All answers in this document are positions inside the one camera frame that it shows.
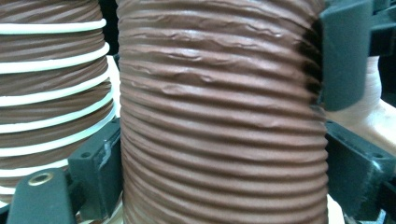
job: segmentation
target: black plastic bracket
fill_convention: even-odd
[[[323,38],[323,101],[337,111],[363,96],[369,56],[371,0],[332,0],[320,14]]]
[[[390,0],[374,0],[374,13],[390,7]]]
[[[79,212],[86,219],[110,217],[122,191],[120,120],[110,121],[69,158],[72,179],[83,188],[86,202]]]
[[[349,217],[376,220],[380,209],[385,209],[379,204],[379,192],[393,177],[395,158],[334,122],[326,126],[330,195]]]
[[[64,171],[47,169],[23,178],[16,188],[7,223],[77,223]]]
[[[122,191],[120,120],[110,121],[69,158],[69,169],[26,176],[16,188],[7,224],[75,224],[110,217]]]

